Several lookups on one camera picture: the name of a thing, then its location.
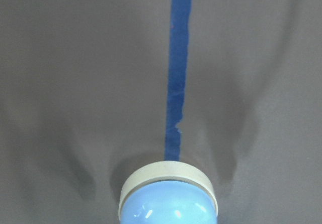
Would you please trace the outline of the brown paper table cover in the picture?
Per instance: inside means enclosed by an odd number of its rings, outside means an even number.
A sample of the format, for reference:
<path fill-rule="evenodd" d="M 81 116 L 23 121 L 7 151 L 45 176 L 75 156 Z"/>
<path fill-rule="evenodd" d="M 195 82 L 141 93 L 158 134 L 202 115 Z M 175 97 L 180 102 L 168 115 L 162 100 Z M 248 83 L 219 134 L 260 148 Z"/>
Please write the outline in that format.
<path fill-rule="evenodd" d="M 1 0 L 1 223 L 118 223 L 164 155 L 171 0 Z M 219 223 L 321 223 L 321 0 L 192 0 L 181 160 Z"/>

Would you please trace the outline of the blue call bell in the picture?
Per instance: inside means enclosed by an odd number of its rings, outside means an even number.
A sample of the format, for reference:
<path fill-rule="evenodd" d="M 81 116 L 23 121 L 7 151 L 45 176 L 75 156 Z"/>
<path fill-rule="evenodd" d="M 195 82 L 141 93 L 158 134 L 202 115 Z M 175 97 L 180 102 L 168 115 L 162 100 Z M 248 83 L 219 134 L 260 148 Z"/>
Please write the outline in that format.
<path fill-rule="evenodd" d="M 217 223 L 218 204 L 198 168 L 159 161 L 133 172 L 122 186 L 120 223 Z"/>

